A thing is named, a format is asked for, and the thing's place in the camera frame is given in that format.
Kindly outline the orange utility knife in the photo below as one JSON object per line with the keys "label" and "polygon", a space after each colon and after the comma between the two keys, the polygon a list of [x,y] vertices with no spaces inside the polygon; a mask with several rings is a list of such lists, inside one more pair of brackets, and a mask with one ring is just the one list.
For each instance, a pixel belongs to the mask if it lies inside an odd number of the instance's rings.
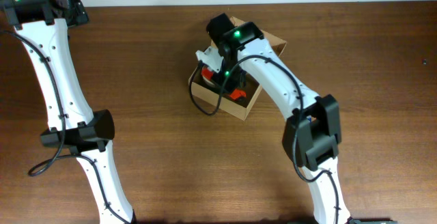
{"label": "orange utility knife", "polygon": [[[208,67],[204,66],[201,69],[201,77],[206,77],[217,85],[217,88],[212,88],[216,93],[220,92],[221,84],[216,83],[213,78],[216,76],[216,73],[211,71]],[[225,88],[223,91],[223,95],[230,100],[235,102],[240,102],[246,98],[246,92],[237,87],[231,86],[230,89]]]}

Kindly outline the brown cardboard box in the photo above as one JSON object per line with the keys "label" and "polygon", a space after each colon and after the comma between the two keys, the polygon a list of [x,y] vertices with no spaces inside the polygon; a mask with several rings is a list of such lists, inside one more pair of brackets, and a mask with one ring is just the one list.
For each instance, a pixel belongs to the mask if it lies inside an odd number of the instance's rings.
{"label": "brown cardboard box", "polygon": [[[229,25],[226,23],[228,21],[235,27],[246,23],[233,16],[229,18],[226,14],[224,15],[224,18],[220,16],[216,18],[219,21],[226,19],[224,20],[225,26]],[[273,51],[280,56],[287,44],[286,41],[265,31],[262,32],[267,36]],[[217,104],[221,88],[220,84],[223,83],[226,76],[220,77],[215,72],[217,69],[205,65],[202,57],[213,57],[213,59],[216,59],[218,54],[219,52],[214,41],[211,42],[211,45],[206,50],[196,52],[199,63],[202,61],[203,65],[199,70],[195,70],[188,79],[188,90],[195,104],[197,103],[194,97],[200,98],[213,106]],[[231,77],[228,80],[219,109],[245,121],[262,90],[262,86],[252,76],[244,74],[242,70],[240,72],[242,75],[240,79],[239,77]]]}

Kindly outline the white masking tape roll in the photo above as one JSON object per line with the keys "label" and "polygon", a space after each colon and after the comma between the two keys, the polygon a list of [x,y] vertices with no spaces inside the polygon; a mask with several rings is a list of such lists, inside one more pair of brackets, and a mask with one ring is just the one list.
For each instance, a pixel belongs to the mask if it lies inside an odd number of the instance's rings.
{"label": "white masking tape roll", "polygon": [[202,77],[202,79],[207,86],[212,87],[212,88],[217,88],[217,85],[214,82],[212,82],[211,80],[207,79],[204,76]]}

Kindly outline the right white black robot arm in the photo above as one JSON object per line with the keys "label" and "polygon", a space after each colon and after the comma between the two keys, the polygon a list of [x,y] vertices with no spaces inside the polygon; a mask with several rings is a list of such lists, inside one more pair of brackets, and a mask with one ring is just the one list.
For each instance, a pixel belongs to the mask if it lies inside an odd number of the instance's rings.
{"label": "right white black robot arm", "polygon": [[348,223],[338,176],[341,126],[332,95],[308,88],[281,61],[255,23],[235,25],[226,14],[210,20],[206,31],[216,46],[203,64],[216,72],[225,89],[232,78],[252,76],[285,119],[282,145],[296,175],[308,184],[317,223]]}

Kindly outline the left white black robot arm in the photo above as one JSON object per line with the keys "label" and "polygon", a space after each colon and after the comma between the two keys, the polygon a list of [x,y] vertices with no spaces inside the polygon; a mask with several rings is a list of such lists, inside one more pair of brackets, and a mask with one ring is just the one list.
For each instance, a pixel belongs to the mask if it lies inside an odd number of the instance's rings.
{"label": "left white black robot arm", "polygon": [[25,47],[44,97],[48,128],[40,135],[52,158],[33,166],[30,177],[56,161],[74,158],[91,186],[101,223],[136,223],[113,156],[115,125],[107,109],[93,111],[81,90],[70,54],[68,30],[89,22],[81,0],[1,0],[13,27],[8,35]]}

